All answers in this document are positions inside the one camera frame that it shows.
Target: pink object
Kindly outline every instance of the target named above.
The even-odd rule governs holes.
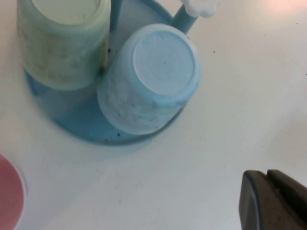
[[[0,230],[14,230],[23,210],[23,181],[16,168],[0,155]]]

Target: white knob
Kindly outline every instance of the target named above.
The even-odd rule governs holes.
[[[211,18],[221,0],[181,0],[187,13],[192,17]]]

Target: white surface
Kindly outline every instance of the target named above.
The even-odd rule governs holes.
[[[162,135],[125,148],[77,140],[37,109],[15,8],[0,1],[0,151],[27,178],[21,230],[237,230],[244,170],[307,185],[305,0],[225,1],[199,19],[189,34],[205,69],[198,92]]]

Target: cup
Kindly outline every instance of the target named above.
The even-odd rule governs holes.
[[[186,105],[201,75],[197,49],[185,34],[169,25],[149,25],[126,41],[98,85],[98,102],[116,128],[150,134]]]
[[[26,183],[21,171],[0,155],[0,229],[15,230],[24,214]]]
[[[57,90],[94,83],[106,65],[110,0],[18,0],[24,68]]]

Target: plastic cup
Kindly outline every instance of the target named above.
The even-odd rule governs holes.
[[[22,219],[26,183],[20,171],[0,155],[0,229],[16,230]]]
[[[135,32],[98,86],[116,128],[135,135],[164,127],[195,93],[202,75],[196,47],[178,29],[153,24]]]

